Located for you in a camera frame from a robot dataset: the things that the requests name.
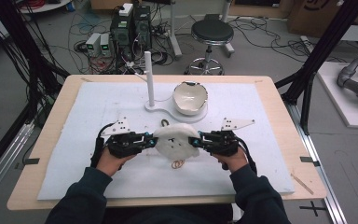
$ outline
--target white bowl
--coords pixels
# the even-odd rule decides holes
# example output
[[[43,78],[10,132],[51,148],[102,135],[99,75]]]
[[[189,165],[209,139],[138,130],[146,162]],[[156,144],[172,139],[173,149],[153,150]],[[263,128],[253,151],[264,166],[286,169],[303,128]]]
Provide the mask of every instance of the white bowl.
[[[208,92],[198,82],[184,81],[173,91],[175,108],[184,115],[197,115],[207,105]]]

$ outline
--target gray floor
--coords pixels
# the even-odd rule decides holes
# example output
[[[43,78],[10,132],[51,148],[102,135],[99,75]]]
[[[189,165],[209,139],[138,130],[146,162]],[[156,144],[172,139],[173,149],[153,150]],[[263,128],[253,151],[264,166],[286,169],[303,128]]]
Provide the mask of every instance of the gray floor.
[[[109,18],[110,15],[108,14],[97,15],[90,11],[67,13],[64,10],[54,10],[38,15],[41,30],[49,44],[62,48],[69,46],[70,49],[76,41],[87,39],[85,35],[69,34],[71,25],[74,25],[71,30],[73,33],[78,31],[79,25],[77,24],[81,22],[92,24],[102,22],[102,26],[108,27],[110,25]],[[178,19],[177,26],[180,27],[188,21],[192,21],[192,19],[189,17]],[[179,34],[188,34],[190,26],[191,22],[186,23]],[[95,27],[95,32],[102,32],[104,29],[101,26]],[[268,29],[281,36],[279,40],[281,45],[287,44],[288,40],[298,40],[298,35],[287,33],[285,21],[268,21]],[[246,31],[245,34],[250,41],[257,45],[269,46],[273,40],[272,37],[260,30]],[[205,46],[197,43],[188,35],[179,35],[178,41],[184,54],[183,57],[169,66],[154,66],[154,74],[181,75],[186,66],[195,58],[203,55],[206,50]],[[226,75],[270,76],[274,81],[278,81],[293,74],[302,65],[301,62],[283,56],[272,49],[252,46],[238,31],[236,31],[232,46],[236,52],[230,58],[222,49],[213,50],[213,57],[225,66]],[[79,74],[77,67],[82,66],[79,59],[73,55],[77,64],[75,65],[68,50],[59,47],[52,47],[56,59],[71,74]],[[290,49],[279,49],[279,51],[290,54],[300,61],[306,60],[306,57],[294,55]],[[351,61],[356,55],[358,55],[358,48],[349,45],[347,42],[340,43],[332,53],[332,56],[347,62]],[[83,63],[83,67],[87,67],[84,57]],[[25,84],[15,72],[5,53],[0,49],[0,139],[20,114],[25,106],[25,99]],[[24,149],[32,144],[39,131],[34,132],[33,138]],[[345,218],[348,223],[358,223],[358,129],[345,126],[318,78],[315,78],[312,93],[310,136],[321,157],[321,162],[337,195]],[[23,153],[24,150],[0,183],[0,223],[42,223],[48,215],[47,210],[27,212],[7,210],[8,197],[21,174],[21,169],[15,169],[15,165],[21,162]],[[300,209],[300,206],[311,206],[310,201],[286,201],[284,205],[293,223],[331,222],[324,210],[318,210],[317,213],[314,213],[309,209]],[[314,205],[324,207],[322,201],[314,201]]]

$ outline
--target white paper sheet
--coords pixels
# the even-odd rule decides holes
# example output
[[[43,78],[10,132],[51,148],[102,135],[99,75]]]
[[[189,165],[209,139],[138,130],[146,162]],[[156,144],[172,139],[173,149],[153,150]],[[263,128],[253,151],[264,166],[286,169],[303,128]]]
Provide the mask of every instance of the white paper sheet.
[[[192,125],[202,132],[219,131],[223,118],[254,119],[255,124],[235,131],[254,158],[259,175],[265,175],[281,193],[294,192],[282,154],[253,84],[202,83],[208,91],[208,114]],[[156,100],[169,98],[177,84],[155,83]],[[60,199],[71,184],[90,166],[98,131],[120,117],[126,117],[131,130],[152,133],[167,119],[164,112],[147,112],[145,83],[84,83],[54,148],[38,200]],[[154,148],[144,150],[113,176],[107,198],[148,198],[172,196],[231,195],[235,191],[229,171],[221,169],[216,158],[201,151],[186,160],[180,169]]]

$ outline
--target dark sweater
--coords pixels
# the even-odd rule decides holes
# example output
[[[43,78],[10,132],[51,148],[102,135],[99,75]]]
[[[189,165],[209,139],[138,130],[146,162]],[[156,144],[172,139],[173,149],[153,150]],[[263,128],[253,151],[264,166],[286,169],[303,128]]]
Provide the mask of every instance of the dark sweater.
[[[290,223],[284,211],[281,195],[264,176],[257,177],[249,165],[230,176],[237,194],[235,202],[244,211],[237,223]],[[106,208],[103,193],[112,178],[103,172],[86,168],[79,182],[51,210],[46,223],[102,223]],[[131,217],[127,223],[211,223],[208,218],[177,207],[156,207]]]

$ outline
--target white round base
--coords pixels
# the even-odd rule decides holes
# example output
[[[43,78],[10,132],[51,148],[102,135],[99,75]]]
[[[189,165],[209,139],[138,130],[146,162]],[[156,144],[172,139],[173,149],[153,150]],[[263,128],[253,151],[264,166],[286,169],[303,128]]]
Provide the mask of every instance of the white round base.
[[[149,102],[147,101],[145,104],[145,108],[149,112],[163,111],[169,114],[173,119],[176,119],[177,121],[184,122],[184,123],[198,122],[204,119],[205,116],[208,114],[208,105],[206,105],[197,115],[189,116],[189,115],[181,114],[179,111],[176,110],[175,105],[173,104],[172,97],[164,101],[155,100],[154,106],[150,106]]]

